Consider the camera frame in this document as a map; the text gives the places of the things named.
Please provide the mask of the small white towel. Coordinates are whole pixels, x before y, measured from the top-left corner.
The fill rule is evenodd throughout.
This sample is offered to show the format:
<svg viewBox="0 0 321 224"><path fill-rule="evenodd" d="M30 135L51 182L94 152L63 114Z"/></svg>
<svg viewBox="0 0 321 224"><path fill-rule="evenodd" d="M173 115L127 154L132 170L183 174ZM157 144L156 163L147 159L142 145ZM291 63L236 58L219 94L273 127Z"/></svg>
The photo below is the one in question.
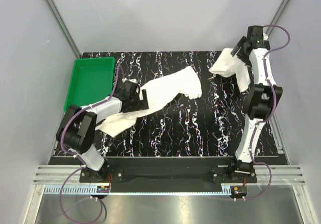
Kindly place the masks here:
<svg viewBox="0 0 321 224"><path fill-rule="evenodd" d="M231 55L232 48L224 48L209 72L224 78L236 76L240 92L245 92L250 85L249 69L237 56Z"/></svg>

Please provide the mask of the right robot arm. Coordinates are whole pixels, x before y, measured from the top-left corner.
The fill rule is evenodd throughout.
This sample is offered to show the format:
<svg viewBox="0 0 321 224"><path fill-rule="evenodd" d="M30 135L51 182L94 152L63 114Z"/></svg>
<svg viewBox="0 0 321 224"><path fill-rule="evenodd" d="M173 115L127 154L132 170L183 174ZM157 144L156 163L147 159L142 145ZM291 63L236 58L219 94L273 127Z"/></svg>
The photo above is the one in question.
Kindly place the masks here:
<svg viewBox="0 0 321 224"><path fill-rule="evenodd" d="M262 26L250 26L231 52L241 60L249 61L254 75L254 85L245 97L243 112L245 126L233 161L226 170L230 180L241 182L254 173L255 149L264 125L274 115L283 88L277 86L270 66L269 55L273 50L264 39Z"/></svg>

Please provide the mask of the large white towel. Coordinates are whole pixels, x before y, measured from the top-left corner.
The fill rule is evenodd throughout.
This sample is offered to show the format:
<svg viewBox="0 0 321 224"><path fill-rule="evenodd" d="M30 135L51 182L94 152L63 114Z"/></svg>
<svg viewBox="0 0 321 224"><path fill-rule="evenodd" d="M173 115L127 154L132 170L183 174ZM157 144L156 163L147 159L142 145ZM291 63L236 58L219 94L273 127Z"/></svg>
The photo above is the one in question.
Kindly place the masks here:
<svg viewBox="0 0 321 224"><path fill-rule="evenodd" d="M150 80L141 87L141 90L146 90L148 109L113 114L96 129L111 137L116 137L135 125L138 118L163 109L178 94L183 94L189 99L196 99L202 95L200 79L191 66L170 75Z"/></svg>

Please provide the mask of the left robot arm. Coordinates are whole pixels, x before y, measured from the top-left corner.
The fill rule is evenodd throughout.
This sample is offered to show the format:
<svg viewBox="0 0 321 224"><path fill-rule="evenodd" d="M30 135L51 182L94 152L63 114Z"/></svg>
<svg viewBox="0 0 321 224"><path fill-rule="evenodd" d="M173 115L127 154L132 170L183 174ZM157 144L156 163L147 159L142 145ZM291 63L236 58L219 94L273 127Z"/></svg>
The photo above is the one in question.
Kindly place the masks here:
<svg viewBox="0 0 321 224"><path fill-rule="evenodd" d="M93 145L96 124L113 114L146 109L149 109L147 91L126 80L99 102L83 107L69 106L57 130L56 141L79 158L96 181L102 182L108 177L108 161Z"/></svg>

